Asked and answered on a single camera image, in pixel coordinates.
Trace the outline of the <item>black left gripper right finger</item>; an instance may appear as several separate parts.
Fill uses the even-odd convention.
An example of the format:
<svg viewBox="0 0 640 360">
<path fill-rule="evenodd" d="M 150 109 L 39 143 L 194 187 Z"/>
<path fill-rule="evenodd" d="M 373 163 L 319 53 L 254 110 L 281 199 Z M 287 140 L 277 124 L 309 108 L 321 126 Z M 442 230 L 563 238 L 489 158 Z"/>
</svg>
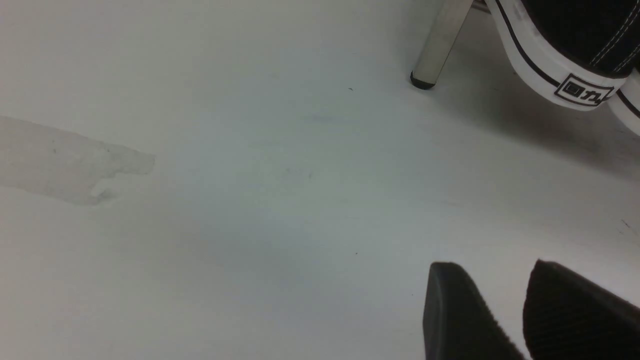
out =
<svg viewBox="0 0 640 360">
<path fill-rule="evenodd" d="M 535 262 L 522 321 L 533 360 L 640 357 L 638 306 L 557 262 Z"/>
</svg>

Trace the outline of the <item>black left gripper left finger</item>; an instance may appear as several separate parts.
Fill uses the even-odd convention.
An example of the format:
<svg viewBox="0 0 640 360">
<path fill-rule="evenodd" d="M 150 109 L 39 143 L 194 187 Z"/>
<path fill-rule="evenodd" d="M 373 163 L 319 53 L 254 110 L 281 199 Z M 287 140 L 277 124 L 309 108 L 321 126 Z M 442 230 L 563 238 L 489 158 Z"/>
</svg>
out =
<svg viewBox="0 0 640 360">
<path fill-rule="evenodd" d="M 478 287 L 454 262 L 433 262 L 423 307 L 426 360 L 523 360 Z"/>
</svg>

